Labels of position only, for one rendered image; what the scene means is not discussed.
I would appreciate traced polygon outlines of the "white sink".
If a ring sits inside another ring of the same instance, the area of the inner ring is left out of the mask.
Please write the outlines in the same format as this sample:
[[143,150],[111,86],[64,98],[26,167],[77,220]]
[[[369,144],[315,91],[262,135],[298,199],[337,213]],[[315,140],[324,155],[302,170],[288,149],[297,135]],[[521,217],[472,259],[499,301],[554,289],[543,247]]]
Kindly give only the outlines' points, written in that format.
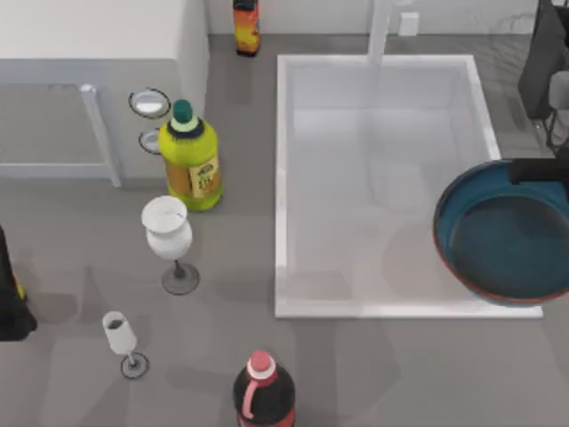
[[436,203],[501,156],[472,56],[277,58],[279,318],[541,318],[467,290],[432,236]]

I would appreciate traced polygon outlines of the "green bottle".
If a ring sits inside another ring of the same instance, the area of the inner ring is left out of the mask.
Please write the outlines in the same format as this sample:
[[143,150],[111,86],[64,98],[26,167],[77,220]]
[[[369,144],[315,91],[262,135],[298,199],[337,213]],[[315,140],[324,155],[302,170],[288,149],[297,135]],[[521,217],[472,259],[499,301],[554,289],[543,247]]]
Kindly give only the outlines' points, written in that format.
[[223,193],[218,135],[189,101],[174,102],[172,117],[159,129],[158,147],[171,196],[194,212],[217,205]]

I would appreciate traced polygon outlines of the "wide white goblet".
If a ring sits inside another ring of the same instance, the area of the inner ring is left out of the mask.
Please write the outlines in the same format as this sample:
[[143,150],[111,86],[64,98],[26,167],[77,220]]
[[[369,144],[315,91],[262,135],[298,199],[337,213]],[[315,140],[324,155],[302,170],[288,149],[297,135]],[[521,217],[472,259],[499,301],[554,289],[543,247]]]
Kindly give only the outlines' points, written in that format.
[[149,248],[160,259],[173,263],[162,276],[164,290],[173,295],[193,292],[199,285],[200,273],[182,261],[193,243],[186,205],[177,197],[154,197],[143,207],[140,220]]

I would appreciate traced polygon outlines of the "small round microwave knob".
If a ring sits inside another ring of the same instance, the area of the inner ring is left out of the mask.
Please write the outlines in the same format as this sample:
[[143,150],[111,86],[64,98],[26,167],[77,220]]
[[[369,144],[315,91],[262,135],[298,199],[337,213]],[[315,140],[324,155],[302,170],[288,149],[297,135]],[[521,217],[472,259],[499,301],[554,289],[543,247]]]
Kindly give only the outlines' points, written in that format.
[[160,156],[161,150],[159,147],[158,136],[159,136],[158,128],[142,132],[139,135],[138,143],[140,147],[150,155]]

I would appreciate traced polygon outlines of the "large round microwave knob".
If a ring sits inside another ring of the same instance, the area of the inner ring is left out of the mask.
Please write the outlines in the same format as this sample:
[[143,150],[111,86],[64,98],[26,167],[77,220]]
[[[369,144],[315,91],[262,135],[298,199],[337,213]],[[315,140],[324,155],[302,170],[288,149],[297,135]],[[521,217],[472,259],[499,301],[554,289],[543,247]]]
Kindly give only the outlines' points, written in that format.
[[156,88],[130,93],[128,104],[136,115],[148,119],[164,117],[172,106],[168,96]]

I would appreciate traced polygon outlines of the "dark bottle with pink cap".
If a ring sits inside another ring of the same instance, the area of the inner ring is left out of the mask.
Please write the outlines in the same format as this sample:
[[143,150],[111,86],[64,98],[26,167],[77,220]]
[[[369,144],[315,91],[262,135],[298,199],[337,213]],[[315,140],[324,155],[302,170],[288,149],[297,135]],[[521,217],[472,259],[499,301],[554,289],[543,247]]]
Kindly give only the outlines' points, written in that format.
[[255,350],[232,389],[236,427],[294,427],[293,378],[266,350]]

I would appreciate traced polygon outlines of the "orange and red bottle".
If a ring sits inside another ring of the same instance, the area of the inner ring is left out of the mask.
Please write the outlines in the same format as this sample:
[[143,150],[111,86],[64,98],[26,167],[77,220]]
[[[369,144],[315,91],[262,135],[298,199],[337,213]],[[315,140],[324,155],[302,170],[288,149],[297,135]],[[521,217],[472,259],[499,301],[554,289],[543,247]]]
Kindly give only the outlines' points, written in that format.
[[259,0],[232,0],[236,53],[254,57],[260,49]]

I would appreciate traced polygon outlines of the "tall white tap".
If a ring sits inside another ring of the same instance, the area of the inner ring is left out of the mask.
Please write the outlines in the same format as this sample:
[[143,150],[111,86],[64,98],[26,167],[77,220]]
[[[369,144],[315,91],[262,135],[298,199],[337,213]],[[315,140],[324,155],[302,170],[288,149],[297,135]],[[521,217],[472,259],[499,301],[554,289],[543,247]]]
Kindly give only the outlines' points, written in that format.
[[368,40],[367,59],[376,68],[381,66],[389,23],[395,6],[404,6],[414,0],[373,0],[372,20]]

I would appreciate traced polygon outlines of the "small white wine glass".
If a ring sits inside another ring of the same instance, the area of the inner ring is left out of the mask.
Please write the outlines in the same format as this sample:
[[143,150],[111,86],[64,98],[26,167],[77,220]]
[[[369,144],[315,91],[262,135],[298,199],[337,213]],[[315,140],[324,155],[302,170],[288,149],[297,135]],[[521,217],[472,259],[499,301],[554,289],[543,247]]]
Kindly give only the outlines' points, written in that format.
[[109,311],[101,322],[109,348],[122,358],[120,370],[123,377],[140,379],[149,371],[150,363],[146,355],[136,351],[138,339],[126,316],[120,311]]

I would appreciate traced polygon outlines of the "blue frying pan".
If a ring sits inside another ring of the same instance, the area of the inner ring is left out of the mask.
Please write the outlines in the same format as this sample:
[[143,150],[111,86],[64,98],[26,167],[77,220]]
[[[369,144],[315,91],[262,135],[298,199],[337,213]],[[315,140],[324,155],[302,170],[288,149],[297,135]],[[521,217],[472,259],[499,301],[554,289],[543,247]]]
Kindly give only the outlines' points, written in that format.
[[569,159],[471,167],[442,192],[432,235],[446,268],[488,301],[538,305],[569,294]]

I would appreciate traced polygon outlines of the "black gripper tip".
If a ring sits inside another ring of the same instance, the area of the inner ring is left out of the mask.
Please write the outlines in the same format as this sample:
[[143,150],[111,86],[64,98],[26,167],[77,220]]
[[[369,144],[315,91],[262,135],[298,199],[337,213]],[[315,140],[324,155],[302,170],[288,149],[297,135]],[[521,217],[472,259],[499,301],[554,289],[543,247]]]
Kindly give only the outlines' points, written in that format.
[[4,229],[0,225],[0,342],[21,342],[37,330],[28,297],[12,270]]

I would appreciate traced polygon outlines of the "pale microwave oven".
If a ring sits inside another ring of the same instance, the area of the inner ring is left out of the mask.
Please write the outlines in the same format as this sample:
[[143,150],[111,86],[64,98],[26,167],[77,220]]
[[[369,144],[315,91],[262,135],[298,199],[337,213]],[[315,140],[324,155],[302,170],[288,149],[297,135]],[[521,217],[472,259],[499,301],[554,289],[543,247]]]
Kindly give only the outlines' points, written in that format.
[[[79,86],[98,89],[122,186],[165,176],[140,133],[176,100],[205,110],[205,0],[0,0],[0,178],[107,179]],[[146,88],[171,101],[148,119],[128,104]]]

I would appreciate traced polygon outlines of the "white wall socket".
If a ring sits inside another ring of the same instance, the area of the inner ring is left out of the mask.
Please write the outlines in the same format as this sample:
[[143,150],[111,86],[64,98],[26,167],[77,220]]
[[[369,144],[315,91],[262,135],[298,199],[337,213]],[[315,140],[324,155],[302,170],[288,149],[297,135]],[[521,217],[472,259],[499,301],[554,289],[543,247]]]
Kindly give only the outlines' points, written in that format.
[[402,12],[400,15],[398,34],[400,36],[417,36],[420,26],[418,12]]

